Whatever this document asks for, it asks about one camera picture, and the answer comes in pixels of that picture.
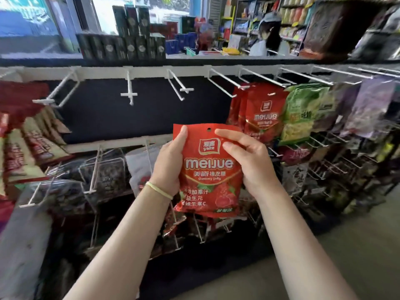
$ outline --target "gray floor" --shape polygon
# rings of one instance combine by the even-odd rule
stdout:
[[[319,237],[361,300],[400,299],[400,191]],[[231,272],[174,300],[288,299],[275,257]]]

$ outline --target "round label on box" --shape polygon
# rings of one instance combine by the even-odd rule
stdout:
[[[136,21],[135,21],[135,19],[134,18],[128,18],[128,23],[130,24],[130,25],[132,25],[132,26],[135,26],[136,25]]]

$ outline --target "right hand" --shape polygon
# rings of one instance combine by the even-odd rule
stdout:
[[[246,150],[230,142],[224,142],[223,148],[242,166],[243,182],[246,189],[256,198],[283,189],[279,182],[268,150],[261,142],[233,130],[216,129],[215,134],[239,142]]]

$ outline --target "bracelet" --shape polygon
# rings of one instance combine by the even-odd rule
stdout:
[[[173,196],[167,194],[165,191],[159,189],[157,186],[155,186],[153,183],[151,182],[146,182],[146,185],[150,186],[153,190],[155,190],[156,192],[158,192],[159,194],[163,195],[164,197],[167,197],[169,200],[173,199]]]

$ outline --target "fingernail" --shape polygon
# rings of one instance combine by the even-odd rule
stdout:
[[[229,149],[229,148],[232,147],[233,145],[234,145],[233,143],[224,142],[222,146],[223,146],[224,149],[227,149],[227,148]]]

